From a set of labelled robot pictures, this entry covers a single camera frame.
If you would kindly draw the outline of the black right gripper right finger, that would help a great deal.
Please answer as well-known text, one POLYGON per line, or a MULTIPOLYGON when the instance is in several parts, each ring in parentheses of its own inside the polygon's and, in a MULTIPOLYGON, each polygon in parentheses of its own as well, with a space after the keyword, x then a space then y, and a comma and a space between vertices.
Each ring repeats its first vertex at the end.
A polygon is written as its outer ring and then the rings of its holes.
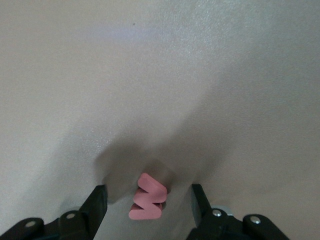
POLYGON ((192 240, 287 240, 266 216, 248 214, 236 219, 222 207, 211 206, 200 184, 191 185, 191 207, 195 228, 192 240))

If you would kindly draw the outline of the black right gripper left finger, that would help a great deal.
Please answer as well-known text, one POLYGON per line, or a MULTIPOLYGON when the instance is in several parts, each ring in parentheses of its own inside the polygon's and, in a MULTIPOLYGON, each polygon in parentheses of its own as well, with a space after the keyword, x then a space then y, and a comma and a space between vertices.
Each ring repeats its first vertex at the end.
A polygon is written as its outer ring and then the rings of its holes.
POLYGON ((105 185, 97 185, 78 210, 65 212, 45 224, 39 217, 25 218, 5 233, 2 240, 92 240, 108 209, 105 185))

